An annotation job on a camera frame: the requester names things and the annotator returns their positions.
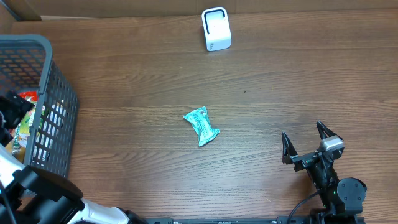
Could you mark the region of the white tube gold cap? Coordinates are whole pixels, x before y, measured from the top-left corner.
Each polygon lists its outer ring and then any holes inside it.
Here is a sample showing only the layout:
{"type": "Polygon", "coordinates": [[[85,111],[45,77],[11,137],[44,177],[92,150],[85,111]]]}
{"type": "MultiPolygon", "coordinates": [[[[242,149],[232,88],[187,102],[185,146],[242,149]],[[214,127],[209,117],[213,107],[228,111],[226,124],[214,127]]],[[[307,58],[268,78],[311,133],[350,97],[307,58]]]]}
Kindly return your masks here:
{"type": "Polygon", "coordinates": [[[35,142],[40,144],[40,146],[34,147],[34,157],[36,159],[46,161],[49,158],[55,138],[63,126],[63,118],[66,112],[60,103],[52,105],[51,110],[43,106],[42,114],[46,116],[46,120],[40,120],[39,129],[44,131],[45,134],[41,134],[39,131],[36,134],[35,142]]]}

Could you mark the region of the orange spaghetti packet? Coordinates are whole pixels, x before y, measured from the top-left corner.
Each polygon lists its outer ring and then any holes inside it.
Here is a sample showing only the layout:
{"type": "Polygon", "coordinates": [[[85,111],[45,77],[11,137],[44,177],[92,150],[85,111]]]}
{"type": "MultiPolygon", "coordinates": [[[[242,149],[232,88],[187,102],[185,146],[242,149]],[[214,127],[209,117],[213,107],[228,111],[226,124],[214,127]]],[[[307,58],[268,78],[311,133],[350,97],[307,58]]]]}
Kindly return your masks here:
{"type": "Polygon", "coordinates": [[[30,136],[29,128],[32,126],[34,114],[35,108],[32,108],[26,113],[17,128],[11,130],[13,140],[6,146],[6,150],[22,163],[24,162],[27,141],[30,136]]]}

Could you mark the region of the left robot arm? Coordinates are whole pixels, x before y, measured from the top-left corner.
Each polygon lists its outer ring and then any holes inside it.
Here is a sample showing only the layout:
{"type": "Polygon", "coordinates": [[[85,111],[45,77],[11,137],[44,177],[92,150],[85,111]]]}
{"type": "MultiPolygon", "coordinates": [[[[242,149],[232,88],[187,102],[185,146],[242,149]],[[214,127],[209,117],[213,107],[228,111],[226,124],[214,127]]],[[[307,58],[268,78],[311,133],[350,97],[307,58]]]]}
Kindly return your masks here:
{"type": "Polygon", "coordinates": [[[72,182],[1,149],[1,223],[145,223],[130,210],[85,200],[72,182]]]}

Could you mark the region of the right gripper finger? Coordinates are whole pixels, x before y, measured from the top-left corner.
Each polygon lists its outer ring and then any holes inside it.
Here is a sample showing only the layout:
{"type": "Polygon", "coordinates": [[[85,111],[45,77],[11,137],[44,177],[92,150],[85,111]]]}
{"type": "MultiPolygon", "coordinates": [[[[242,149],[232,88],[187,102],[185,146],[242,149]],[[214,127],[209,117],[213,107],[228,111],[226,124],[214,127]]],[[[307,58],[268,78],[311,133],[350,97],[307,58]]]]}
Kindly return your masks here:
{"type": "Polygon", "coordinates": [[[298,158],[298,153],[290,141],[288,135],[282,132],[282,162],[284,164],[293,164],[298,158]]]}
{"type": "Polygon", "coordinates": [[[317,126],[318,133],[320,135],[321,140],[326,140],[326,141],[330,141],[332,139],[337,139],[339,141],[343,140],[339,135],[337,135],[335,132],[330,130],[321,121],[317,121],[316,126],[317,126]]]}

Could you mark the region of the teal wipes packet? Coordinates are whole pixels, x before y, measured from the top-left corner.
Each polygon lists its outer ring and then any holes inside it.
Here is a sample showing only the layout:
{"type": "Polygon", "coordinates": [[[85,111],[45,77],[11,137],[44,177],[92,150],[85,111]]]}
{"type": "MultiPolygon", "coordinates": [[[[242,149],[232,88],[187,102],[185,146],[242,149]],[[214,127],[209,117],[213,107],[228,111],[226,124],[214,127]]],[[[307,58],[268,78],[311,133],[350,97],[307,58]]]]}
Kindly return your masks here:
{"type": "Polygon", "coordinates": [[[183,115],[183,118],[192,125],[192,128],[196,132],[199,147],[208,144],[220,133],[219,129],[212,128],[206,106],[197,108],[183,115]]]}

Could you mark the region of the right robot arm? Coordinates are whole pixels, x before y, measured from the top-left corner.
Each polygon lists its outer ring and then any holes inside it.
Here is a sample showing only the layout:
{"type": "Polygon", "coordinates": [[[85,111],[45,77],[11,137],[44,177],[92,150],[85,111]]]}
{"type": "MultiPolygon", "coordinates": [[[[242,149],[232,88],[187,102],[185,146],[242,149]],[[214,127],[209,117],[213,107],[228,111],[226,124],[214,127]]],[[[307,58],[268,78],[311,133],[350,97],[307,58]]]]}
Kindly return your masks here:
{"type": "Polygon", "coordinates": [[[342,137],[317,121],[319,147],[311,153],[299,155],[288,135],[283,132],[282,162],[293,164],[294,171],[305,170],[316,191],[299,202],[287,216],[278,217],[277,223],[364,223],[363,211],[366,184],[353,177],[339,179],[333,167],[345,149],[342,137]],[[296,216],[296,211],[312,198],[319,196],[323,208],[312,209],[307,216],[296,216]]]}

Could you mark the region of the green snack pouch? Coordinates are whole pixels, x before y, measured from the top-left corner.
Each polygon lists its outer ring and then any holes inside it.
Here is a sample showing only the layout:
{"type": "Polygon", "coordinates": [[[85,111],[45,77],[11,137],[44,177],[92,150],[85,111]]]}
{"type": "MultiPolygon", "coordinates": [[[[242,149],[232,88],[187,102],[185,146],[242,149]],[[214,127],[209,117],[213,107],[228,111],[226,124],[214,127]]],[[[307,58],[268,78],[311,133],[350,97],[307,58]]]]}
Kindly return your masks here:
{"type": "Polygon", "coordinates": [[[33,125],[35,108],[29,111],[19,124],[17,142],[24,149],[27,147],[28,138],[31,135],[29,128],[33,125]]]}

